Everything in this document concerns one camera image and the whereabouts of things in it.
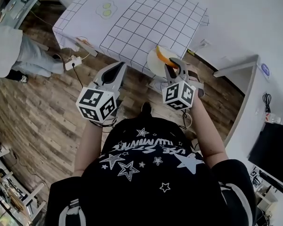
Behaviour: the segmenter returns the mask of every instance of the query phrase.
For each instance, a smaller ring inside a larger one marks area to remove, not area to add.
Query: white star
[[[117,176],[125,175],[128,178],[129,181],[131,181],[133,173],[140,172],[133,167],[133,161],[130,162],[128,165],[125,165],[125,164],[120,163],[120,162],[118,162],[118,164],[121,166],[122,170],[119,172],[119,174]]]
[[[119,148],[122,148],[123,147],[123,142],[122,141],[120,141],[117,145],[119,146]]]
[[[145,135],[149,134],[148,132],[145,131],[145,128],[143,128],[142,130],[137,130],[137,131],[138,131],[137,137],[139,137],[139,136],[144,137]]]
[[[167,190],[171,190],[170,187],[169,187],[169,184],[170,184],[170,183],[162,183],[162,184],[161,184],[161,187],[160,187],[159,189],[163,190],[164,193],[165,193]]]
[[[161,162],[163,162],[163,161],[161,160],[161,157],[154,157],[154,162],[153,162],[153,163],[156,163],[156,165],[159,166],[159,164],[160,164]]]
[[[139,165],[140,165],[140,168],[143,168],[145,163],[143,163],[143,161],[142,161],[141,163],[139,163]]]
[[[204,163],[204,161],[195,158],[195,154],[191,153],[187,157],[174,154],[181,163],[177,166],[178,168],[186,167],[192,174],[196,173],[196,165]]]
[[[110,170],[112,170],[114,164],[115,164],[117,161],[124,161],[124,160],[125,160],[124,158],[120,158],[120,157],[119,157],[120,155],[121,155],[121,154],[114,156],[114,155],[109,154],[109,158],[106,158],[106,159],[104,159],[104,160],[102,160],[102,161],[100,161],[100,162],[107,162],[107,161],[108,161],[109,164],[110,164]]]

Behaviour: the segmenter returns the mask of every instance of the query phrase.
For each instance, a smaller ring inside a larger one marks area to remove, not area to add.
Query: wooden floor
[[[43,20],[54,24],[63,10],[62,6],[41,5],[34,11]],[[64,59],[69,57],[69,49],[59,50],[51,27],[32,14],[25,19],[21,29],[32,39],[49,46],[51,53],[59,51]],[[72,54],[87,55],[85,51],[72,51]],[[243,96],[224,79],[213,77],[213,71],[190,54],[186,54],[184,59],[199,69],[206,92],[202,102],[225,139]],[[97,57],[87,57],[76,70],[83,85],[88,85],[99,69],[113,62],[112,58],[98,54]],[[123,102],[117,114],[118,121],[135,117],[142,103],[150,101],[153,116],[182,124],[181,114],[162,105],[162,96],[146,87],[148,81],[146,76],[128,68],[121,89]],[[74,168],[76,149],[86,123],[75,106],[80,90],[81,85],[73,70],[50,78],[30,76],[27,84],[0,79],[0,141],[13,150],[20,163],[16,163],[11,154],[5,156],[5,160],[9,166],[14,165],[15,176],[29,190],[41,181],[46,182],[47,187],[39,194],[45,201],[49,196],[48,187],[69,177]],[[190,139],[196,137],[192,128],[185,134]],[[103,143],[107,135],[103,133]]]

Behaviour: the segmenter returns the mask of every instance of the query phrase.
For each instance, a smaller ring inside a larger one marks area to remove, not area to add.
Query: white cloth
[[[19,56],[22,30],[0,26],[0,78],[8,75]]]

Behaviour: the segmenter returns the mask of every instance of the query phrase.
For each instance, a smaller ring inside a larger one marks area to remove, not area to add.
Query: black t-shirt
[[[255,211],[252,184],[240,161],[210,169],[176,124],[138,117],[117,124],[82,177],[51,185],[46,225],[64,218],[66,225],[248,226]]]

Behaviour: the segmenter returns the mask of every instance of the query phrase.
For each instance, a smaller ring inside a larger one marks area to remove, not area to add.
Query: black monitor
[[[283,125],[265,124],[249,161],[283,183]]]

